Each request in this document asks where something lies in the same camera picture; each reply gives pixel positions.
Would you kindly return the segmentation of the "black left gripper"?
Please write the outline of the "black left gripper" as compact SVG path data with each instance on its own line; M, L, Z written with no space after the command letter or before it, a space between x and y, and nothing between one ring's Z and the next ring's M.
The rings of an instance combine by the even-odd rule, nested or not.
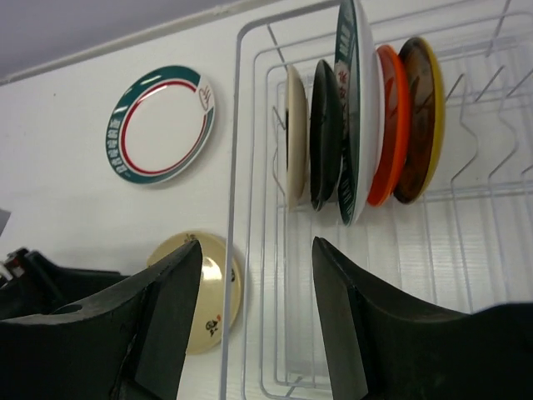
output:
M1 319L49 314L121 282L119 272L60 267L24 247L7 255L1 277Z

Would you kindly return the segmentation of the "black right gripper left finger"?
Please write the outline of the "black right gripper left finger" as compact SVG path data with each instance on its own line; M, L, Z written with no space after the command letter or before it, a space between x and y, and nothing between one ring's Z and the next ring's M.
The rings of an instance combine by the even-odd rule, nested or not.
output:
M201 275L194 240L54 312L1 319L2 398L175 398Z

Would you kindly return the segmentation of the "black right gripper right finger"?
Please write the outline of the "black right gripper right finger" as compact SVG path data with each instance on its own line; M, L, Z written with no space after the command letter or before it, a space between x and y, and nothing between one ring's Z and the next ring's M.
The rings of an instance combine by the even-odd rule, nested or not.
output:
M325 238L313 282L335 399L529 399L532 306L463 313L359 267Z

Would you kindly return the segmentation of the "cream plate with small prints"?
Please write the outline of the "cream plate with small prints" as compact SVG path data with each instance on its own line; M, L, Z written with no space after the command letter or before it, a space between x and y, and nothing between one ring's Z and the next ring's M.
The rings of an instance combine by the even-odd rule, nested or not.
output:
M197 240L202 247L202 278L197 305L187 346L187 353L200 354L215 347L222 340L226 275L232 284L229 323L233 324L242 303L242 269L233 258L226 265L226 242L217 235L202 231L180 232L162 242L147 259L151 266L181 245Z

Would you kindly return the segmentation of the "yellow brown patterned plate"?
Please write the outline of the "yellow brown patterned plate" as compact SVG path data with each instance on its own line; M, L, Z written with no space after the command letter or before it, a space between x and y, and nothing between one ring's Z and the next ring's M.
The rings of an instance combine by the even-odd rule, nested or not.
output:
M394 196L400 203L411 204L436 173L445 136L446 101L441 65L427 40L409 38L400 50L400 59L406 70L411 125L406 160Z

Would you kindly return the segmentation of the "cream plate with black patch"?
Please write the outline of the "cream plate with black patch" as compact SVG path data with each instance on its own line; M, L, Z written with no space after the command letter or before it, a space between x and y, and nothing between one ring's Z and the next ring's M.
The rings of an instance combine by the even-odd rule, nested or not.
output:
M286 203L294 209L305 188L308 161L308 108L305 88L293 65L286 75Z

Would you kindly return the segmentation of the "dark blue rimmed white plate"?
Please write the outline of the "dark blue rimmed white plate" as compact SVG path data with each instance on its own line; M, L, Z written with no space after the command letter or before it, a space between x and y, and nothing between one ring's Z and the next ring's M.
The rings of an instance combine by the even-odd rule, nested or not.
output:
M384 82L370 23L360 1L340 3L334 73L342 112L341 220L349 226L367 204L384 134Z

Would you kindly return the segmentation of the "orange plate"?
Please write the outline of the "orange plate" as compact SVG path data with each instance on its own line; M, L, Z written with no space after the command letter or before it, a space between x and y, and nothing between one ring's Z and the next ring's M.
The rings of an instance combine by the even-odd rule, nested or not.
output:
M368 203L379 207L399 182L406 161L411 129L411 100L402 60L395 49L383 44L377 49L384 80L384 129L380 160Z

